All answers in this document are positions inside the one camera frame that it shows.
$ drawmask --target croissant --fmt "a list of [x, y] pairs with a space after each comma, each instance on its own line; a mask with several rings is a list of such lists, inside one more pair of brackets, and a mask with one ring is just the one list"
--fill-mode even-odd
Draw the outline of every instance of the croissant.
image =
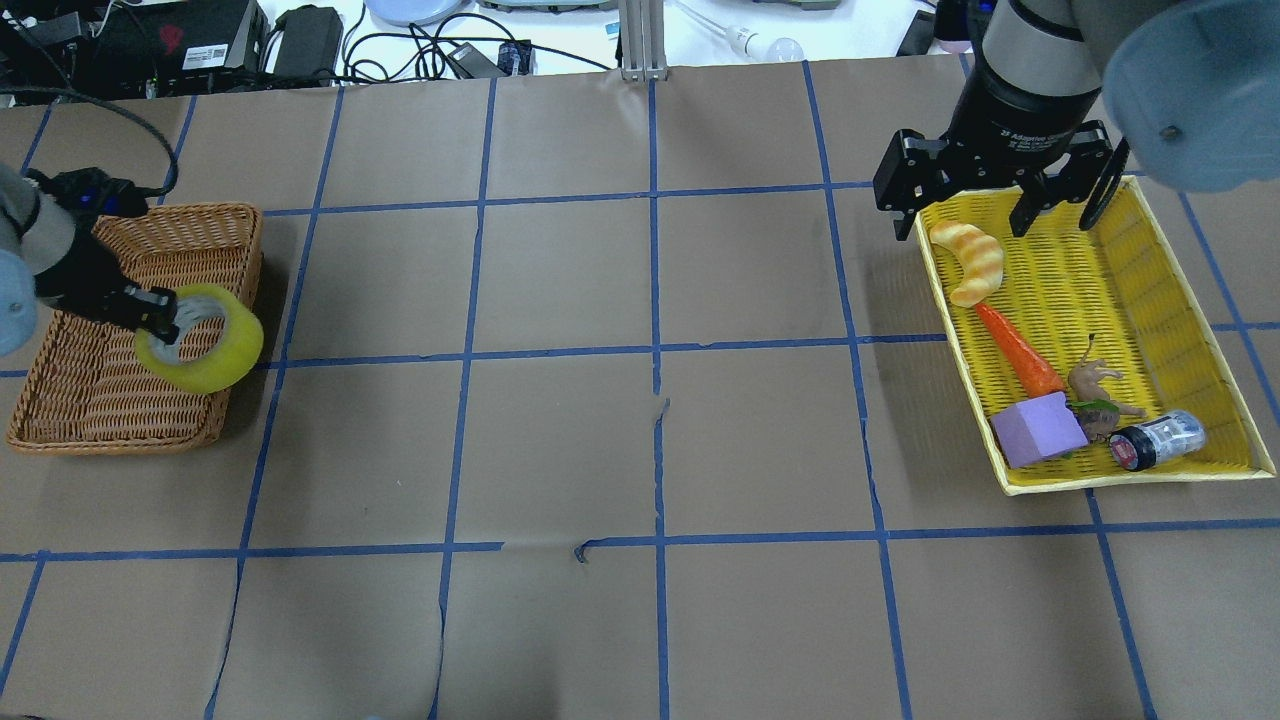
[[951, 302], [973, 307], [1000, 290], [1005, 251], [998, 240], [970, 224], [943, 220], [929, 231], [929, 241], [954, 252], [964, 269], [964, 281], [951, 291]]

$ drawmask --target power adapter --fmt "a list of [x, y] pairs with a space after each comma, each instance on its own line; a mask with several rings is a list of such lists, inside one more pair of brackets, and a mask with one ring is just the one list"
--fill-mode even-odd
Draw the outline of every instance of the power adapter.
[[[271, 74], [302, 78], [333, 72], [342, 41], [342, 18], [337, 10], [314, 5], [296, 8], [280, 15], [275, 27], [282, 32], [280, 51]], [[298, 85], [321, 87], [333, 85], [333, 79], [316, 78]]]
[[458, 79], [507, 77], [506, 73], [498, 69], [498, 65], [493, 64], [493, 60], [486, 58], [484, 53], [470, 42], [463, 42], [457, 50], [445, 55], [444, 61], [449, 64], [449, 68], [453, 70], [453, 74], [458, 76]]
[[529, 40], [508, 40], [498, 49], [498, 69], [504, 76], [527, 76], [534, 67], [534, 44]]

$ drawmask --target purple foam block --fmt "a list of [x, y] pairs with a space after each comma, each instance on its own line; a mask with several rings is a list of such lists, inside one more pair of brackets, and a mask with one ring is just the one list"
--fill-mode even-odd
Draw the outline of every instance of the purple foam block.
[[1061, 392], [1015, 402], [997, 413], [991, 424], [1010, 468], [1057, 457], [1089, 443]]

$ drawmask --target metal post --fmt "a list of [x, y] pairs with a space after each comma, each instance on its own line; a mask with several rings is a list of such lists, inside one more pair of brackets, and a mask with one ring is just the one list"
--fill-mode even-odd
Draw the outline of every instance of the metal post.
[[662, 0], [618, 0], [622, 77], [630, 82], [667, 79]]

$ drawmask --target wicker basket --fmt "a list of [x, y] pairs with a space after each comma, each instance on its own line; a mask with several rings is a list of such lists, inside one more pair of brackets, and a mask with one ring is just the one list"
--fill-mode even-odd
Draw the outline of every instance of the wicker basket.
[[[253, 306], [262, 214], [251, 205], [161, 206], [137, 219], [102, 218], [95, 232], [143, 287], [216, 283]], [[216, 325], [197, 328], [180, 356], [206, 352], [219, 334]], [[179, 452], [218, 439], [230, 389], [177, 389], [142, 368], [133, 337], [54, 313], [9, 423], [9, 445], [41, 455], [125, 455]]]

